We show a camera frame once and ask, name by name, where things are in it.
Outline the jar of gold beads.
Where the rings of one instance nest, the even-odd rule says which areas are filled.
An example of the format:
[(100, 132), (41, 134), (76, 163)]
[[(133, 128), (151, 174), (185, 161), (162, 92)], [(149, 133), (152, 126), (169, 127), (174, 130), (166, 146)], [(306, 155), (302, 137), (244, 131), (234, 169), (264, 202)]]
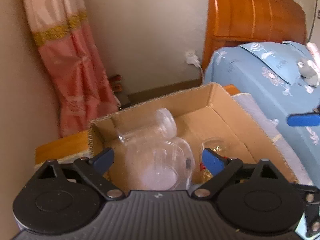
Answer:
[(202, 142), (200, 153), (201, 182), (205, 183), (220, 173), (228, 164), (227, 145), (221, 138)]

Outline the clear round plastic bowl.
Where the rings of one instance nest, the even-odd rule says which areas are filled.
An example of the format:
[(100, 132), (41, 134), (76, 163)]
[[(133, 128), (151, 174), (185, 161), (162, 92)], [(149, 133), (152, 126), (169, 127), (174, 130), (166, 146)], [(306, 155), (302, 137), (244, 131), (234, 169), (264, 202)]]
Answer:
[(195, 160), (189, 144), (174, 137), (130, 145), (125, 166), (131, 190), (187, 190), (191, 185)]

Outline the brown cardboard box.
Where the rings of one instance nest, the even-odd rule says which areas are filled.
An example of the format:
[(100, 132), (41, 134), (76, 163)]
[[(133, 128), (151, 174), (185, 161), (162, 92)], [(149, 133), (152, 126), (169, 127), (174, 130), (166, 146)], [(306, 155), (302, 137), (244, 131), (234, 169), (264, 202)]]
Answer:
[(90, 153), (96, 155), (107, 147), (114, 150), (115, 160), (106, 176), (123, 191), (144, 189), (140, 176), (148, 162), (129, 162), (130, 151), (120, 142), (116, 127), (124, 124), (135, 126), (160, 108), (170, 111), (176, 122), (178, 137), (184, 139), (191, 148), (195, 160), (193, 183), (201, 182), (201, 144), (214, 137), (226, 142), (227, 156), (237, 157), (250, 164), (263, 158), (270, 159), (289, 182), (298, 181), (280, 150), (254, 119), (221, 85), (209, 83), (152, 99), (91, 121), (88, 130)]

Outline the clear plastic cup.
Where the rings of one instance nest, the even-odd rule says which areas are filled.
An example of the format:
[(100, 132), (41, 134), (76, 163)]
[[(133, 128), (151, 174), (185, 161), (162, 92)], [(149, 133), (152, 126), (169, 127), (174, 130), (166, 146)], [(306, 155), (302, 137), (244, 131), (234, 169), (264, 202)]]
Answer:
[(177, 126), (171, 112), (166, 108), (132, 117), (116, 126), (119, 140), (126, 146), (149, 140), (169, 140), (177, 135)]

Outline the wooden bedside table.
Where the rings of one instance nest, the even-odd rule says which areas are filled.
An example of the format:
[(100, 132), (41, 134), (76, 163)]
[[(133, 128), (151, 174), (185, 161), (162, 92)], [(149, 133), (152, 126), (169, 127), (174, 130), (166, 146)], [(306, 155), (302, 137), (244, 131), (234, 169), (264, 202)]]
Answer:
[(88, 150), (88, 131), (75, 133), (46, 144), (35, 150), (35, 164), (48, 159), (61, 159)]

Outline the blue floral bed sheet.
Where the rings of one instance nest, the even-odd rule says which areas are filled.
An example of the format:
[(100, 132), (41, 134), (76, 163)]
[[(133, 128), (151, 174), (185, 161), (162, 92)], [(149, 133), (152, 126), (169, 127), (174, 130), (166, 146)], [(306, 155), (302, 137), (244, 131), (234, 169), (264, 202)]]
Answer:
[(235, 85), (251, 94), (268, 119), (277, 119), (278, 131), (292, 147), (314, 185), (319, 185), (319, 126), (291, 127), (292, 114), (319, 114), (319, 86), (309, 86), (300, 76), (293, 85), (250, 52), (224, 47), (213, 52), (204, 72), (205, 83)]

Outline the grey plush toy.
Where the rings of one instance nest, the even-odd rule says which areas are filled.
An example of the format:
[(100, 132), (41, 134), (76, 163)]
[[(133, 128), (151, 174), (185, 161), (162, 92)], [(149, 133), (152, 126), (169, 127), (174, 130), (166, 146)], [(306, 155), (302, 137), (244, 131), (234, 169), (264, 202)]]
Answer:
[(306, 58), (301, 58), (298, 62), (298, 69), (303, 80), (313, 87), (319, 86), (319, 68), (312, 61)]

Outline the blue floral pillow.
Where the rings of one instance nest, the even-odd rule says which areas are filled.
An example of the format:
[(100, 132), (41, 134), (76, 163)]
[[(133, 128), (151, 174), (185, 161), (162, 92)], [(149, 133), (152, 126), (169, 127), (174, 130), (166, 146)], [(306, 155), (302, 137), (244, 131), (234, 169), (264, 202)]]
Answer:
[(290, 85), (296, 83), (300, 77), (298, 61), (301, 59), (313, 61), (307, 47), (293, 41), (251, 42), (241, 44), (240, 47), (261, 59), (264, 64)]

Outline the orange wooden headboard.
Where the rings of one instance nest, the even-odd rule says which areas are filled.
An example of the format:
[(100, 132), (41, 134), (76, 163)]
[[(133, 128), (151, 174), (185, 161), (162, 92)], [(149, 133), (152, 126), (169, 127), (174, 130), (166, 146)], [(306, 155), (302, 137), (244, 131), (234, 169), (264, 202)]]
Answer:
[(305, 43), (305, 13), (294, 0), (209, 0), (202, 68), (214, 51), (248, 42)]

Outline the pink orange curtain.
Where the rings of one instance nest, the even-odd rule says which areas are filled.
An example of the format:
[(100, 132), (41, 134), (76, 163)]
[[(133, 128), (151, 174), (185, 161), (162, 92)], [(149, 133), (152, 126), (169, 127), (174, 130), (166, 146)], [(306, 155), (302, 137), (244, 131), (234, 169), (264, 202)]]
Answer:
[(60, 134), (118, 110), (84, 0), (24, 0), (30, 30), (60, 104)]

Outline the white wall plug charger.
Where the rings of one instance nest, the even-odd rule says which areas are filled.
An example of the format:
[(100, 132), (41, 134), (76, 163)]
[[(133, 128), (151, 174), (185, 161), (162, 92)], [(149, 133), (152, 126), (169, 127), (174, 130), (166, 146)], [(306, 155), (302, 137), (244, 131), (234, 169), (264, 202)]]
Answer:
[(201, 63), (200, 63), (199, 57), (195, 54), (194, 50), (190, 50), (190, 51), (186, 51), (185, 52), (185, 62), (188, 65), (195, 66), (196, 68), (199, 69), (201, 82), (203, 83), (203, 81), (204, 81), (204, 72), (203, 72), (203, 69), (201, 67)]

